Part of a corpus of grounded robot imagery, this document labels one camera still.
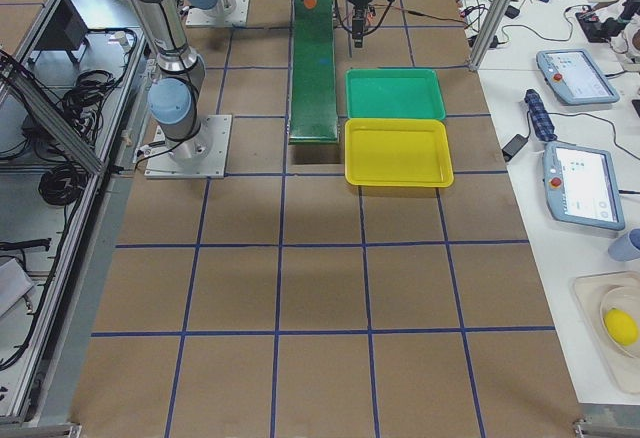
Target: blue cup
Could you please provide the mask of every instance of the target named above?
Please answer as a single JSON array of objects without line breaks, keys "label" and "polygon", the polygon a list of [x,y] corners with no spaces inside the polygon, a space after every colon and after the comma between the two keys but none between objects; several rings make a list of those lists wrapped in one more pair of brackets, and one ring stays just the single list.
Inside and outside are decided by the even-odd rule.
[{"label": "blue cup", "polygon": [[640,258],[640,229],[634,228],[611,243],[609,256],[616,261],[631,261]]}]

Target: green conveyor belt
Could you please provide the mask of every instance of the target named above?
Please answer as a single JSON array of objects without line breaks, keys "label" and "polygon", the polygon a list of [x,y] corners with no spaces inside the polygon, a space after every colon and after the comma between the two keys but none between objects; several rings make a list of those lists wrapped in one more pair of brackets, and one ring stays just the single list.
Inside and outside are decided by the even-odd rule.
[{"label": "green conveyor belt", "polygon": [[318,0],[311,10],[302,0],[294,2],[289,143],[336,143],[332,0]]}]

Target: green tray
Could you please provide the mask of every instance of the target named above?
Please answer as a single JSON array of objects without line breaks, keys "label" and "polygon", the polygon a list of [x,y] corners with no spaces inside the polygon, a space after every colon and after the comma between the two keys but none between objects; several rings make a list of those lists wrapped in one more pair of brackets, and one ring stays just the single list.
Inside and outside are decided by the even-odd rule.
[{"label": "green tray", "polygon": [[427,68],[347,71],[349,118],[444,120],[446,112],[436,72]]}]

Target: yellow tray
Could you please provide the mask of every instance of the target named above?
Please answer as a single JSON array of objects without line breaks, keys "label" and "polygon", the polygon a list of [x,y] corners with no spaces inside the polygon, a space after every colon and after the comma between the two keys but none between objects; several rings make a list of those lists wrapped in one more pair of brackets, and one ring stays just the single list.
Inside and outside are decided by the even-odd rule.
[{"label": "yellow tray", "polygon": [[451,186],[453,169],[446,129],[437,120],[348,120],[345,177],[353,185]]}]

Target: white bowl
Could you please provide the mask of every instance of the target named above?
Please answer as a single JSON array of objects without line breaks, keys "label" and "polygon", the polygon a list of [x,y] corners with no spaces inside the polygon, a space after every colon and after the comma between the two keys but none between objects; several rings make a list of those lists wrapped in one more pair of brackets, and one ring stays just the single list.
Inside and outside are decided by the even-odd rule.
[{"label": "white bowl", "polygon": [[604,324],[604,316],[612,308],[617,308],[627,313],[633,318],[636,326],[640,328],[640,287],[619,286],[605,294],[600,302],[600,323],[604,327],[604,332],[611,340],[611,343],[626,355],[640,359],[640,338],[637,339],[635,343],[624,346],[609,335],[607,327]]}]

